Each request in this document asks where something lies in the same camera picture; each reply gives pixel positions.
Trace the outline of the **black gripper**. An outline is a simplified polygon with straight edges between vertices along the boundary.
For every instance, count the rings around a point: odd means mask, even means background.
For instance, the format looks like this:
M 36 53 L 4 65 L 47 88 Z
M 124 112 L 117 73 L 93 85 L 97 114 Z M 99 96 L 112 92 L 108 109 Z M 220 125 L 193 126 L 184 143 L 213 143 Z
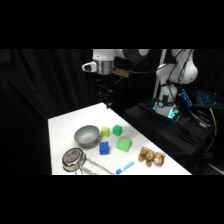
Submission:
M 113 92 L 111 87 L 111 77 L 109 75 L 99 75 L 96 81 L 99 102 L 104 102 L 104 99 L 106 99 L 106 108 L 111 108 L 114 100 L 112 98 L 107 98 Z

